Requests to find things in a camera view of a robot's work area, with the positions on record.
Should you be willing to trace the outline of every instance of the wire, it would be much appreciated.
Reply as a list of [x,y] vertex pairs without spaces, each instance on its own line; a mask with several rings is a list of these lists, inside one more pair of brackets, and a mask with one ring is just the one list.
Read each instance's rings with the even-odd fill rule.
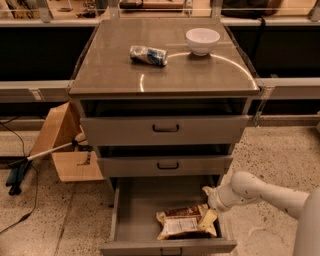
[[16,116],[16,117],[14,117],[14,118],[12,118],[12,119],[10,119],[10,120],[8,120],[8,121],[1,122],[0,124],[1,124],[4,128],[6,128],[8,131],[10,131],[10,132],[12,132],[13,134],[15,134],[15,135],[21,140],[21,143],[22,143],[22,153],[23,153],[23,156],[25,157],[25,156],[26,156],[26,153],[25,153],[25,145],[24,145],[23,139],[22,139],[15,131],[11,130],[9,127],[6,126],[6,124],[8,124],[8,123],[10,123],[10,122],[12,122],[13,120],[16,120],[16,119],[18,119],[18,118],[19,118],[19,116]]
[[14,118],[12,118],[12,119],[9,119],[8,121],[5,121],[5,122],[0,122],[0,124],[7,124],[7,123],[10,123],[10,122],[12,122],[12,121],[14,121],[14,120],[16,120],[16,119],[18,119],[20,116],[16,116],[16,117],[14,117]]
[[31,167],[35,170],[35,172],[37,174],[36,175],[36,192],[35,192],[36,194],[35,194],[35,197],[34,197],[34,206],[33,206],[32,210],[29,213],[23,215],[20,218],[20,220],[18,220],[16,223],[13,223],[12,225],[10,225],[10,226],[6,227],[5,229],[1,230],[0,231],[0,236],[3,235],[5,232],[7,232],[9,229],[11,229],[14,226],[16,226],[17,224],[19,224],[19,223],[25,221],[26,219],[28,219],[30,217],[30,215],[34,212],[34,210],[37,207],[38,190],[39,190],[39,171],[32,164],[31,164]]
[[[16,120],[16,119],[18,119],[18,118],[19,118],[19,116],[16,116],[16,117],[14,117],[14,118],[12,118],[12,119],[10,119],[10,120],[8,120],[8,121],[0,122],[0,125],[2,125],[3,127],[5,127],[8,131],[14,133],[14,134],[21,140],[21,142],[22,142],[23,155],[26,156],[26,154],[25,154],[25,144],[24,144],[23,139],[22,139],[16,132],[14,132],[13,130],[11,130],[10,128],[8,128],[8,127],[6,126],[7,123],[10,123],[10,122],[12,122],[13,120]],[[20,220],[18,220],[16,223],[13,223],[12,225],[10,225],[10,226],[6,227],[5,229],[1,230],[1,231],[0,231],[0,235],[3,235],[3,234],[4,234],[5,232],[7,232],[9,229],[13,228],[14,226],[16,226],[17,224],[19,224],[20,222],[23,222],[23,221],[25,221],[26,219],[28,219],[28,218],[30,217],[30,215],[34,212],[34,210],[35,210],[36,207],[37,207],[38,188],[39,188],[39,171],[38,171],[32,164],[31,164],[30,166],[35,170],[35,172],[36,172],[36,174],[37,174],[37,175],[36,175],[36,195],[35,195],[35,199],[34,199],[34,206],[33,206],[32,210],[31,210],[29,213],[23,215],[23,216],[20,218]]]

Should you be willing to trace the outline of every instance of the drawer cabinet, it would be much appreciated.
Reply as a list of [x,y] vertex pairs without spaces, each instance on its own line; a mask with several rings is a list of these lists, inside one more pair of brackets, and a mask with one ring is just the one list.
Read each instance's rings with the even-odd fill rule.
[[[185,34],[196,27],[221,35],[214,52],[190,53]],[[135,44],[168,48],[165,67],[131,62]],[[70,90],[87,140],[115,192],[109,241],[120,255],[229,253],[223,220],[217,237],[158,241],[158,211],[207,202],[232,163],[259,87],[224,27],[214,19],[118,19],[101,22]]]

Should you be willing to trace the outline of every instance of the cabinet top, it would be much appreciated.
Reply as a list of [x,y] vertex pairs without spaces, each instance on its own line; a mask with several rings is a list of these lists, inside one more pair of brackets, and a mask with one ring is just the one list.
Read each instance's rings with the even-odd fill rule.
[[[220,40],[196,56],[186,42],[192,28],[211,28]],[[132,45],[166,50],[165,67],[133,62]],[[256,85],[228,33],[215,19],[116,19],[101,22],[71,87],[71,97],[237,96]]]

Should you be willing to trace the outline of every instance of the terrazzo floor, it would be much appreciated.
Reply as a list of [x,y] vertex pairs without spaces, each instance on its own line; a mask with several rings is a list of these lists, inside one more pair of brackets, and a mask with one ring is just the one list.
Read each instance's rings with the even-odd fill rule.
[[[38,131],[17,133],[27,154]],[[0,140],[1,156],[21,155],[22,143],[15,135],[2,131]],[[320,134],[313,126],[247,127],[233,155],[223,183],[232,173],[247,171],[306,192],[320,184]],[[62,183],[50,158],[34,160],[32,166],[18,196],[8,194],[9,171],[0,170],[0,230],[36,206],[27,220],[0,234],[0,255],[100,255],[112,216],[106,182]],[[228,236],[238,242],[230,256],[292,255],[297,221],[272,206],[237,206],[222,217]]]

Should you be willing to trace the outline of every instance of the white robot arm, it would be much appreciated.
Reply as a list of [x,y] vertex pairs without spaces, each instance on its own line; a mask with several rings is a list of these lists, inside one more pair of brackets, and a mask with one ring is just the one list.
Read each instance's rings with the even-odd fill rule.
[[313,193],[267,184],[247,172],[236,172],[229,184],[204,187],[208,204],[218,212],[261,200],[299,221],[294,256],[320,255],[320,188]]

